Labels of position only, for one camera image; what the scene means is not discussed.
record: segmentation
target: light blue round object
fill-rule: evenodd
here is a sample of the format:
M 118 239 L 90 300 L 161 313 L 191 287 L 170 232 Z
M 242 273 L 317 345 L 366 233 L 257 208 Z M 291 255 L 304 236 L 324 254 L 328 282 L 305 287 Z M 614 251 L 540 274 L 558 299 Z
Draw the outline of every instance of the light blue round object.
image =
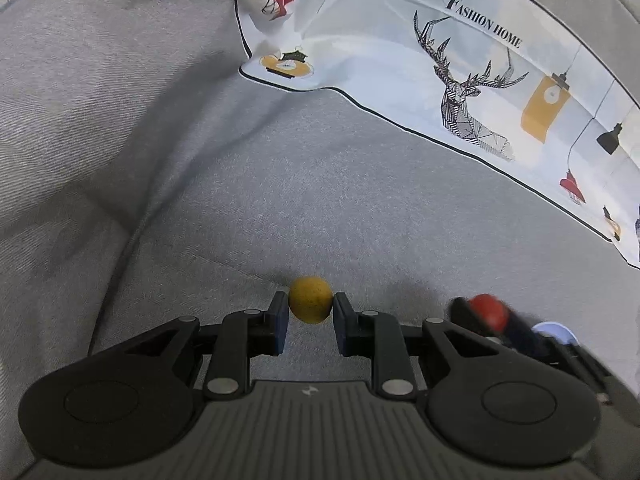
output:
M 580 344 L 575 334 L 571 332 L 571 330 L 569 330 L 567 327 L 565 327 L 562 323 L 557 323 L 555 321 L 545 321 L 534 325 L 531 329 L 533 330 L 533 332 L 537 332 L 542 335 L 551 335 L 563 345 L 568 345 L 569 343 L 574 345 Z

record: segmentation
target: ribbed gray panel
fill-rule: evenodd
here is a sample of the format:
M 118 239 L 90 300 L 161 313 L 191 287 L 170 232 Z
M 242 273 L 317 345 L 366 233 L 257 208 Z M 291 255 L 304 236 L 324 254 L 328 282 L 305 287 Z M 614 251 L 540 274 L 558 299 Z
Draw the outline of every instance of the ribbed gray panel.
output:
M 309 392 L 309 386 L 318 391 Z M 41 461 L 25 480 L 593 480 L 578 463 L 493 468 L 444 446 L 414 406 L 365 383 L 259 381 L 244 399 L 212 402 L 175 447 L 139 464 L 77 470 Z

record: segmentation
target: antler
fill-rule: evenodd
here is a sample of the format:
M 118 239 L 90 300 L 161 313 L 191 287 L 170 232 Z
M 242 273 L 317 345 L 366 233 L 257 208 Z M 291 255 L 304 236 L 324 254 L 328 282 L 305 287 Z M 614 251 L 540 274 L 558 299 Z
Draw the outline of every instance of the antler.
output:
M 448 19 L 449 16 L 445 16 L 439 20 L 431 20 L 427 22 L 422 32 L 420 32 L 420 27 L 418 26 L 418 11 L 416 10 L 414 14 L 414 31 L 418 44 L 420 44 L 422 49 L 437 63 L 438 67 L 444 71 L 444 74 L 449 71 L 449 61 L 447 61 L 447 57 L 444 55 L 444 50 L 451 38 L 446 39 L 436 50 L 433 48 L 433 42 L 435 40 L 431 39 L 431 31 L 433 30 L 433 25 Z
M 509 67 L 505 70 L 504 74 L 497 75 L 493 81 L 489 81 L 489 74 L 491 73 L 491 60 L 486 65 L 486 69 L 482 75 L 476 74 L 475 76 L 469 77 L 465 82 L 462 83 L 462 86 L 465 88 L 475 88 L 477 86 L 487 86 L 489 88 L 508 88 L 510 86 L 519 83 L 524 78 L 526 78 L 529 72 L 521 75 L 519 78 L 511 81 L 511 76 L 513 75 L 513 64 L 511 63 L 511 51 L 507 48 L 507 58 L 509 59 Z

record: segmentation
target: yellow ball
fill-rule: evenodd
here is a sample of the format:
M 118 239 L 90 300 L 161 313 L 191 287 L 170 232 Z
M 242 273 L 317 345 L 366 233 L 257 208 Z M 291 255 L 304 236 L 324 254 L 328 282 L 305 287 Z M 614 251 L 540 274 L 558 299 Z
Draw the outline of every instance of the yellow ball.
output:
M 333 300 L 331 287 L 319 276 L 302 276 L 293 280 L 289 288 L 289 308 L 305 323 L 324 321 L 331 312 Z

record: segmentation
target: red ball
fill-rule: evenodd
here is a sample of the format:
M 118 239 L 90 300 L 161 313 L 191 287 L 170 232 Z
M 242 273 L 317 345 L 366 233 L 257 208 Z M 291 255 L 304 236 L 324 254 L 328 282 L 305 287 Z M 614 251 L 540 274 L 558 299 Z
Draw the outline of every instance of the red ball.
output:
M 495 332 L 502 332 L 509 321 L 509 311 L 495 296 L 478 294 L 469 300 L 471 309 Z

